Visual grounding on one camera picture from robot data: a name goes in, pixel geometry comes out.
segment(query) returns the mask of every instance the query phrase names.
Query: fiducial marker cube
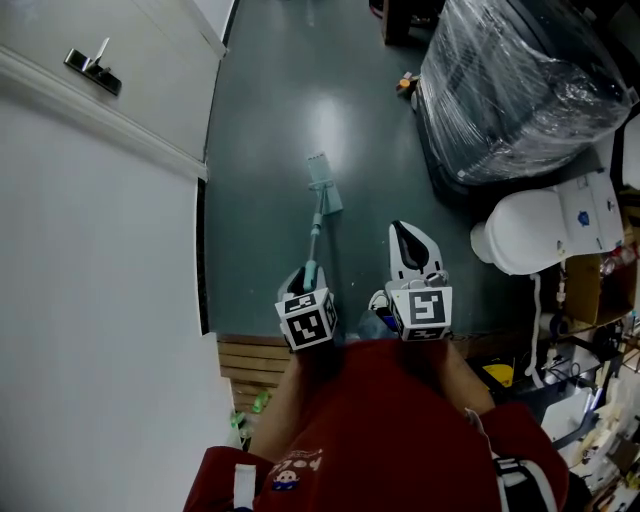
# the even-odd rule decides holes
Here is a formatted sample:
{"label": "fiducial marker cube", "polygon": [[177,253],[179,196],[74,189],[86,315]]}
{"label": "fiducial marker cube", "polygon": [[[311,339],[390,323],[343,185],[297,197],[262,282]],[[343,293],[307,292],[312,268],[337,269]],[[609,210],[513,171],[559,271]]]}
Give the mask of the fiducial marker cube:
{"label": "fiducial marker cube", "polygon": [[338,317],[328,288],[278,302],[276,310],[280,329],[291,350],[333,339]]}
{"label": "fiducial marker cube", "polygon": [[389,289],[391,312],[398,335],[404,341],[427,341],[444,338],[451,327],[453,290],[441,288]]}

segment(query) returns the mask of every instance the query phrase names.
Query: white pipe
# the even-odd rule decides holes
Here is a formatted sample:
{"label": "white pipe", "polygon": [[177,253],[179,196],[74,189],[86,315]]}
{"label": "white pipe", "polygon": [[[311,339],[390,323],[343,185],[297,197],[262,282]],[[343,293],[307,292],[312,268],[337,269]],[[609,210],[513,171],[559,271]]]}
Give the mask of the white pipe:
{"label": "white pipe", "polygon": [[524,371],[527,377],[533,379],[537,388],[544,386],[540,376],[536,371],[536,364],[538,364],[538,336],[540,335],[540,315],[542,314],[542,306],[540,305],[540,274],[531,274],[529,276],[534,282],[533,286],[533,302],[536,305],[536,316],[533,319],[533,335],[531,336],[531,362]]}

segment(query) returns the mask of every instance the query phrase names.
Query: red shirt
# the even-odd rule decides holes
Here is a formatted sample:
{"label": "red shirt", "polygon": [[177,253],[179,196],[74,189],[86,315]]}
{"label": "red shirt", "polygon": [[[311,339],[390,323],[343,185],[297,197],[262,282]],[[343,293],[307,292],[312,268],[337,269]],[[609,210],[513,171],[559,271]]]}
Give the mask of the red shirt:
{"label": "red shirt", "polygon": [[561,510],[567,466],[527,408],[509,404],[482,415],[485,437],[398,364],[398,345],[350,345],[342,371],[309,403],[277,464],[209,448],[185,511],[232,510],[236,464],[256,466],[257,512],[497,511],[492,450],[537,463]]}

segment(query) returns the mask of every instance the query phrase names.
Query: gray floor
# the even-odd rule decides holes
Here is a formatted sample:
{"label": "gray floor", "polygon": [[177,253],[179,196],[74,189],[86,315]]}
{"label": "gray floor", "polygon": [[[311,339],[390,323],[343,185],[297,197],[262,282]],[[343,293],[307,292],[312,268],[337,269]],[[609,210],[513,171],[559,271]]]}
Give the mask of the gray floor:
{"label": "gray floor", "polygon": [[326,223],[320,262],[347,332],[389,279],[395,219],[440,245],[454,331],[530,322],[528,279],[474,256],[472,221],[435,199],[414,114],[395,95],[402,74],[418,72],[425,44],[385,47],[366,0],[240,0],[229,50],[214,98],[205,203],[212,330],[279,333],[276,290],[307,256],[315,197],[306,159],[319,151],[344,203]]}

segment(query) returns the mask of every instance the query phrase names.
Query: toilet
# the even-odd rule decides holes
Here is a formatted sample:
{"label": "toilet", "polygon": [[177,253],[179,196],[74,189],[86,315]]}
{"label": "toilet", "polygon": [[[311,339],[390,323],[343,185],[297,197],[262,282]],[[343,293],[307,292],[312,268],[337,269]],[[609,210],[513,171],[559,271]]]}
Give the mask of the toilet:
{"label": "toilet", "polygon": [[513,275],[533,274],[570,256],[609,252],[622,239],[618,200],[604,170],[511,194],[471,230],[476,256]]}

